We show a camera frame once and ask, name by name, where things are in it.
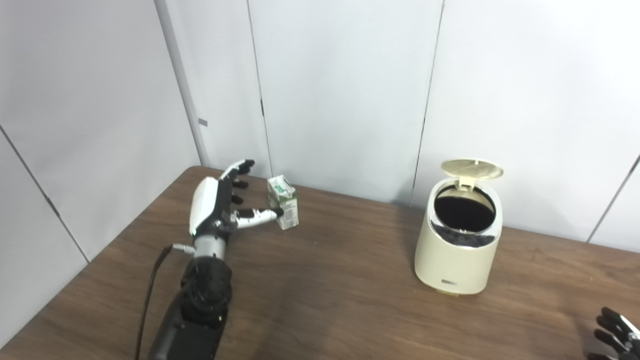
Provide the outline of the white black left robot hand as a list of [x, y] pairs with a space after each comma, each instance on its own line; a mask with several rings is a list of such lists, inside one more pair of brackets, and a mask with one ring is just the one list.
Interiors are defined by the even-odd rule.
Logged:
[[205, 177], [195, 189], [190, 206], [189, 234], [193, 240], [211, 236], [228, 240], [239, 229], [270, 223], [284, 216], [280, 207], [233, 209], [243, 199], [234, 189], [247, 189], [249, 183], [238, 179], [254, 166], [253, 159], [234, 162], [218, 178]]

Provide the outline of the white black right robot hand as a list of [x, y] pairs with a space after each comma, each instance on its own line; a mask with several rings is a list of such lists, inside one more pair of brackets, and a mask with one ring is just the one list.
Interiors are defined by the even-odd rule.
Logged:
[[624, 315], [603, 306], [596, 317], [599, 328], [593, 330], [594, 337], [615, 351], [616, 356], [586, 352], [586, 360], [638, 360], [640, 358], [640, 331]]

